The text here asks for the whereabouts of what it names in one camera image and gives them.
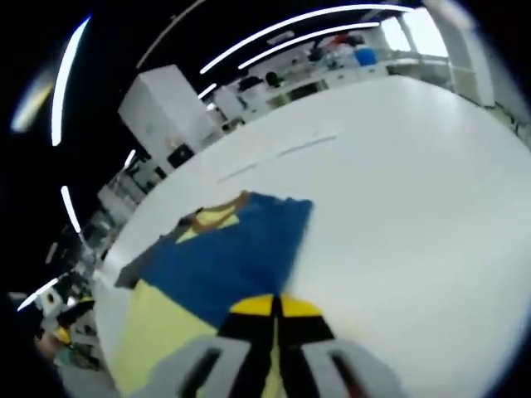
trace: white table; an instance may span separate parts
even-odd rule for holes
[[[273,158],[317,130],[338,137]],[[314,201],[289,291],[389,366],[407,396],[478,397],[504,370],[531,299],[531,153],[483,109],[400,76],[286,105],[157,186],[103,277],[113,283],[180,216],[242,189]],[[111,358],[129,293],[99,282],[95,296]]]

